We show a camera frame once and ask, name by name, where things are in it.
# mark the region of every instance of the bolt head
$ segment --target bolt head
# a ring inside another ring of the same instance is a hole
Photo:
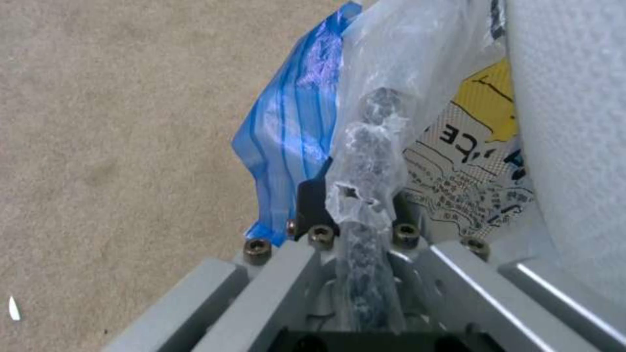
[[[393,229],[392,242],[402,249],[413,249],[419,243],[419,230],[413,224],[397,224]]]
[[[248,239],[244,244],[244,259],[251,265],[263,265],[272,256],[272,243],[263,238]]]
[[[309,244],[322,251],[332,248],[335,241],[335,232],[326,225],[313,225],[307,232]]]

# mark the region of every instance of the yellow graphic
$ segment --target yellow graphic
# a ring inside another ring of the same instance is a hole
[[[453,102],[491,130],[486,142],[505,142],[517,134],[506,58],[464,80]]]

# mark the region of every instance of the metal frame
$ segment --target metal frame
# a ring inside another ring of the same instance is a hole
[[[104,350],[190,350],[248,284],[245,269],[206,259]]]
[[[411,331],[481,331],[507,351],[625,350],[625,315],[558,269],[525,261],[503,266],[501,274],[459,242],[428,248],[422,242],[389,253]],[[205,261],[107,351],[263,351],[284,327],[337,331],[336,250],[287,241],[264,266]],[[238,254],[235,262],[241,260]],[[226,309],[248,277],[252,282]]]

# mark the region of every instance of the machine part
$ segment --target machine part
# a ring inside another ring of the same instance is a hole
[[[206,259],[105,351],[189,351],[247,284],[244,268]]]
[[[247,264],[248,270],[259,273],[239,296],[247,276],[239,275],[238,285],[233,285],[233,281],[223,280],[223,271],[236,268],[241,273],[242,267],[214,260],[204,262],[203,270],[197,273],[196,269],[179,282],[106,350],[189,351],[195,346],[197,351],[264,351],[278,346],[273,341],[285,342],[285,333],[291,343],[299,342],[304,335],[321,339],[328,351],[333,351],[331,343],[355,346],[352,342],[358,343],[356,339],[370,338],[387,341],[388,349],[397,350],[395,342],[402,346],[406,339],[422,341],[420,333],[479,337],[489,346],[469,349],[477,351],[497,350],[498,346],[513,352],[595,351],[590,343],[602,350],[624,350],[624,313],[619,308],[604,305],[600,297],[581,296],[584,291],[564,281],[560,271],[547,264],[543,269],[531,261],[524,262],[524,266],[512,264],[511,269],[527,270],[510,276],[509,281],[458,241],[423,250],[388,252],[393,284],[406,320],[404,332],[391,335],[343,331],[338,320],[339,311],[345,307],[333,300],[333,292],[338,289],[335,267],[339,249],[335,246],[329,251],[315,251],[307,241],[287,241],[266,265]],[[242,256],[241,252],[237,254],[239,259]],[[208,284],[207,278],[217,283]],[[524,287],[532,299],[518,287]],[[462,351],[450,346],[435,346],[435,351]]]
[[[331,164],[332,158],[329,157],[313,179],[303,181],[298,185],[295,200],[294,239],[296,241],[306,235],[309,229],[315,225],[326,225],[332,228],[335,236],[339,236],[339,226],[332,220],[324,204],[326,201],[324,176]]]
[[[447,331],[480,326],[506,351],[596,351],[456,242],[431,246],[414,269],[419,300]]]
[[[272,244],[267,239],[248,239],[244,244],[244,259],[251,265],[263,265],[272,257]]]
[[[289,219],[285,224],[285,233],[288,239],[295,239],[295,220]]]
[[[578,334],[603,351],[626,351],[626,319],[611,302],[538,259],[498,269]]]
[[[402,249],[413,249],[418,246],[419,231],[412,224],[397,224],[393,228],[392,241]]]
[[[470,252],[476,254],[480,259],[487,261],[489,259],[489,244],[478,237],[464,237],[461,239],[463,247],[469,249]]]
[[[18,304],[15,303],[13,296],[9,297],[9,315],[13,321],[20,321],[22,319],[19,313]]]
[[[501,351],[485,334],[469,336],[449,333],[312,333],[284,329],[270,347],[270,352],[292,351],[395,351],[422,352],[496,352]]]
[[[308,236],[309,244],[321,251],[331,249],[335,240],[334,231],[326,225],[312,226],[308,231]]]
[[[193,350],[266,351],[284,326],[303,327],[322,285],[320,266],[306,242],[285,242]]]

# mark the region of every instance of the black plastic part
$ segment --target black plastic part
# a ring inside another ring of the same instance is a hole
[[[431,351],[431,352],[499,352],[500,346],[483,333],[349,333],[308,332],[283,329],[276,337],[272,352],[335,351]]]
[[[317,175],[310,180],[298,185],[297,198],[295,200],[295,234],[294,239],[300,237],[315,225],[330,227],[335,236],[339,236],[339,226],[332,220],[326,211],[326,172],[331,166],[332,159],[328,158]]]
[[[330,227],[335,236],[339,236],[339,226],[332,220],[331,215],[326,210],[326,172],[332,164],[332,159],[328,158],[322,169],[310,180],[301,182],[298,185],[297,198],[295,200],[295,232],[294,240],[298,241],[304,236],[312,226],[326,225]],[[415,221],[411,216],[409,207],[402,192],[393,199],[396,211],[396,224],[413,224]]]

